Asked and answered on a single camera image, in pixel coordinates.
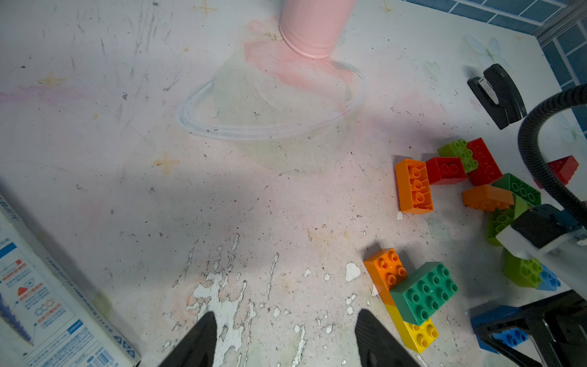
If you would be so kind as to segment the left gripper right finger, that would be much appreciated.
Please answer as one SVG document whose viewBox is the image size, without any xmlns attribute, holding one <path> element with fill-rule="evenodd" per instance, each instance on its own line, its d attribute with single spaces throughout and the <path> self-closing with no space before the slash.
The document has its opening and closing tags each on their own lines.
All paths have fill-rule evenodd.
<svg viewBox="0 0 587 367">
<path fill-rule="evenodd" d="M 355 327 L 362 367 L 418 367 L 414 358 L 367 309 L 358 313 Z"/>
</svg>

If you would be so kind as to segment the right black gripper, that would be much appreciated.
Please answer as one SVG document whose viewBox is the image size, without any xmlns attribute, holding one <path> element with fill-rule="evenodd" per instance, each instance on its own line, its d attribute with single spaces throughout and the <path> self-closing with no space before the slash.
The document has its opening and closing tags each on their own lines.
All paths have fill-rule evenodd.
<svg viewBox="0 0 587 367">
<path fill-rule="evenodd" d="M 510 347 L 499 339 L 478 338 L 495 350 L 490 357 L 511 366 L 585 366 L 586 300 L 575 291 L 520 307 L 500 305 L 474 317 L 475 333 L 501 333 L 518 328 L 530 333 Z"/>
</svg>

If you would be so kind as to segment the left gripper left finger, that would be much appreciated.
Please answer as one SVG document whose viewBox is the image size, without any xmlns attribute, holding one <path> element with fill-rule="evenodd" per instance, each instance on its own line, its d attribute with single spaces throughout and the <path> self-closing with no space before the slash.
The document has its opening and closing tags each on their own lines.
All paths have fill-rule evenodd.
<svg viewBox="0 0 587 367">
<path fill-rule="evenodd" d="M 212 311 L 196 323 L 160 367 L 211 367 L 217 342 L 217 324 Z"/>
</svg>

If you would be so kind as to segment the yellow lego brick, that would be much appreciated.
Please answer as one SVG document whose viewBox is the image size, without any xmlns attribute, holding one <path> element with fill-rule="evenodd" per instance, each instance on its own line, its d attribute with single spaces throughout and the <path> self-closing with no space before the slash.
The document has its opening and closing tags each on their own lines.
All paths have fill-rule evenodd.
<svg viewBox="0 0 587 367">
<path fill-rule="evenodd" d="M 421 326 L 409 324 L 403 321 L 397 307 L 391 305 L 385 305 L 385 307 L 399 332 L 402 342 L 408 349 L 422 353 L 439 336 L 439 332 L 431 319 L 425 321 Z"/>
</svg>

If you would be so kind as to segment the dark green lego brick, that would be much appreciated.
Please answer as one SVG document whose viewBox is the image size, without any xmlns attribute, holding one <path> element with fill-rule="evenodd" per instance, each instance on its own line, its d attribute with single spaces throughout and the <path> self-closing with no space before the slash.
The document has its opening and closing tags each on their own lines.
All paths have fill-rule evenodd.
<svg viewBox="0 0 587 367">
<path fill-rule="evenodd" d="M 449 269 L 440 261 L 428 261 L 390 290 L 404 322 L 421 326 L 459 290 Z"/>
</svg>

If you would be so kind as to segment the orange lego brick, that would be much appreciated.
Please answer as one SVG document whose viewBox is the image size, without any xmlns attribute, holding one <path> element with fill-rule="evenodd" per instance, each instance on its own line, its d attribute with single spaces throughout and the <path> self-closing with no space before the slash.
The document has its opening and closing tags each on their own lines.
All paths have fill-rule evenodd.
<svg viewBox="0 0 587 367">
<path fill-rule="evenodd" d="M 394 249 L 382 249 L 363 263 L 383 303 L 394 306 L 390 291 L 408 277 L 397 252 Z"/>
<path fill-rule="evenodd" d="M 506 210 L 515 204 L 512 192 L 488 184 L 463 191 L 462 198 L 465 206 L 487 213 Z"/>
<path fill-rule="evenodd" d="M 434 211 L 426 163 L 404 159 L 396 165 L 400 211 L 409 214 L 427 214 Z"/>
</svg>

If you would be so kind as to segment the red lego brick bottom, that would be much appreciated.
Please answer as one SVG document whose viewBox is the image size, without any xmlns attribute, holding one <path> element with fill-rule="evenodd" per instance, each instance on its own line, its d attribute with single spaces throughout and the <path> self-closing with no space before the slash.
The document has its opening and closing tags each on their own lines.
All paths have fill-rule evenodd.
<svg viewBox="0 0 587 367">
<path fill-rule="evenodd" d="M 573 175 L 576 173 L 579 162 L 573 156 L 567 156 L 555 161 L 547 163 L 547 167 L 555 174 L 555 176 L 567 186 L 570 183 Z"/>
</svg>

